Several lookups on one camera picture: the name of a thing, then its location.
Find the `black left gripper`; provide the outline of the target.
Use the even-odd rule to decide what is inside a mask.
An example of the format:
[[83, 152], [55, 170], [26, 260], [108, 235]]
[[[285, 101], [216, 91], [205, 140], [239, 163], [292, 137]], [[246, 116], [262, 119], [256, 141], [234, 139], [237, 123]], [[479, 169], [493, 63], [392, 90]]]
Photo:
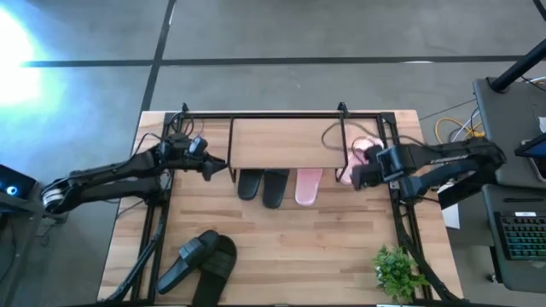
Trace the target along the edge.
[[210, 180], [214, 171], [224, 169], [226, 161], [209, 156], [206, 148], [208, 141], [197, 136], [191, 139], [184, 134], [174, 134], [168, 137], [168, 168], [169, 169], [202, 169], [202, 176]]

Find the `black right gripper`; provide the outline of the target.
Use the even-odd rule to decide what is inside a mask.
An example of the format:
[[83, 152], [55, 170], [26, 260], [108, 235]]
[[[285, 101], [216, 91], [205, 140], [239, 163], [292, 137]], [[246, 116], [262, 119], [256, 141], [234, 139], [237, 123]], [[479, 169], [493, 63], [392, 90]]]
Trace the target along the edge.
[[[367, 164], [380, 166], [380, 174], [384, 182], [392, 182], [402, 178], [404, 173], [404, 147], [402, 145], [381, 151], [380, 145], [374, 145], [363, 152]], [[357, 165], [352, 168], [351, 182], [355, 190], [375, 186], [375, 167], [373, 165]]]

